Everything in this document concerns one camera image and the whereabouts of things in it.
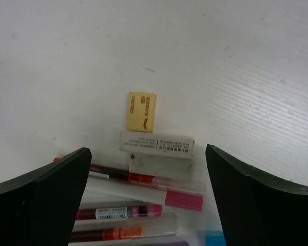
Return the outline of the orange gel pen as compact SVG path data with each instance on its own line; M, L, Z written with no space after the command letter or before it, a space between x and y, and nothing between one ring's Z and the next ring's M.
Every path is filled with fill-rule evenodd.
M159 217L131 218L125 221L102 222L73 230L70 242L93 242L139 239L175 235L178 219L174 213Z

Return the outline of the blue cap black highlighter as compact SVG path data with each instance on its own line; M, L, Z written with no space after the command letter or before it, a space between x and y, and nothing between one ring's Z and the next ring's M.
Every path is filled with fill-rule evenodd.
M226 246L222 228L195 230L199 245Z

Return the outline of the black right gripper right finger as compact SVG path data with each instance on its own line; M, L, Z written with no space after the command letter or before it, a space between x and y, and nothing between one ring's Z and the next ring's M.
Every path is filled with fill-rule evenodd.
M308 245L308 186L214 145L207 145L205 156L227 245Z

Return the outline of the purple cap black highlighter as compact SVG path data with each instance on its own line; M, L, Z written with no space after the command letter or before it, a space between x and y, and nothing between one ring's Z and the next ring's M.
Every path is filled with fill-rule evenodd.
M182 241L171 241L171 242L160 242L153 246L189 246L189 243L185 240Z

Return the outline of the white eraser with label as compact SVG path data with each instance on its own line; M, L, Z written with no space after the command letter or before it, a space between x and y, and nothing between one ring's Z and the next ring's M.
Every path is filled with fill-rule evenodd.
M191 136L122 131L120 150L144 155L191 159L195 140Z

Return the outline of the yellow eraser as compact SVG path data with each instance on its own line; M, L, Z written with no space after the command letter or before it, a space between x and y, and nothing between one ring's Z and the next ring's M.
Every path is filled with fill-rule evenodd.
M130 92L126 116L129 131L152 133L155 122L157 96L154 93Z

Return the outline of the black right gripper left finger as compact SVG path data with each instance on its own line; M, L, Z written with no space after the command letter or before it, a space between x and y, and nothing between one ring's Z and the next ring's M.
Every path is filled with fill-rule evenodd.
M91 159L80 148L0 183L0 245L68 245Z

